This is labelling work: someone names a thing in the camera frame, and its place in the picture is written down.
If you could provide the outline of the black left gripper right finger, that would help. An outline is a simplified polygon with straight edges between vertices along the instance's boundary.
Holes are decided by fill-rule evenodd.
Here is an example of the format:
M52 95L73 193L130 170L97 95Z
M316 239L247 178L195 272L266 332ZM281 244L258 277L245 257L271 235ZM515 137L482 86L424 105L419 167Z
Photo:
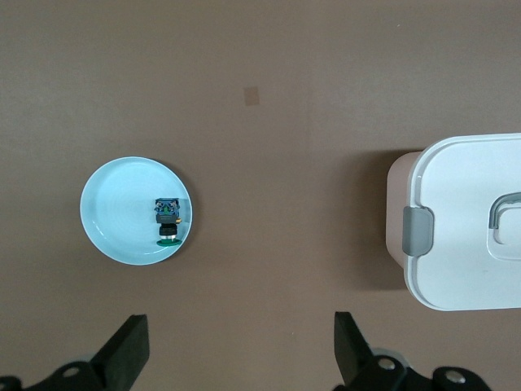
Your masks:
M431 377L417 373L399 354L372 350L349 312L335 313L335 359L343 383L337 390L489 390L476 373L438 367Z

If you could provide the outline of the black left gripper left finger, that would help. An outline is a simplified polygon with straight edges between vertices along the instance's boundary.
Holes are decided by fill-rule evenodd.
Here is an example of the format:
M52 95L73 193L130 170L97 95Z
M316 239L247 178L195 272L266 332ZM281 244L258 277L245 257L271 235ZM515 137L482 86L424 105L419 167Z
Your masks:
M67 363L29 390L130 390L150 357L148 319L131 315L88 361Z

